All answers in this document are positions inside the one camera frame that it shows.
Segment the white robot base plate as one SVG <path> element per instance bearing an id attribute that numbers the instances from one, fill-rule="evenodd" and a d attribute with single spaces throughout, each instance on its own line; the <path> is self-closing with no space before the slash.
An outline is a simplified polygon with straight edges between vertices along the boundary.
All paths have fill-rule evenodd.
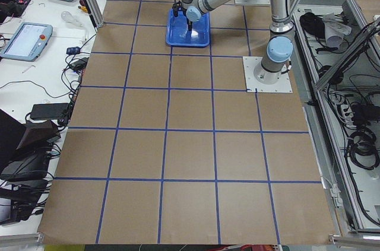
<path id="1" fill-rule="evenodd" d="M 249 93 L 292 93 L 289 73 L 284 65 L 280 72 L 267 72 L 260 56 L 244 56 L 243 70 L 246 91 Z"/>

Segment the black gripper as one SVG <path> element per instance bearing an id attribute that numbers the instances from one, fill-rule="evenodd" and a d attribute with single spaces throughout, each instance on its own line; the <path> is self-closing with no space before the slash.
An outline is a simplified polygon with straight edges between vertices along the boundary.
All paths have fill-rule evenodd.
<path id="1" fill-rule="evenodd" d="M 188 25 L 187 26 L 188 31 L 191 31 L 191 27 L 193 25 L 193 22 L 189 18 L 186 19 L 186 22 L 187 22 L 187 25 Z"/>

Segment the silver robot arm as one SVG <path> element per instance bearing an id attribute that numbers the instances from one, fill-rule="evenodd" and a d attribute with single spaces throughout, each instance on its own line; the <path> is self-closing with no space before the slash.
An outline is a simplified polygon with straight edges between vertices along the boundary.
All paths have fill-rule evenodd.
<path id="1" fill-rule="evenodd" d="M 290 61 L 294 49 L 295 27 L 291 20 L 290 0 L 179 0 L 172 9 L 174 15 L 182 12 L 188 28 L 192 28 L 203 15 L 230 1 L 271 8 L 270 39 L 265 55 L 254 69 L 254 76 L 262 84 L 275 84 L 286 73 L 283 66 Z"/>

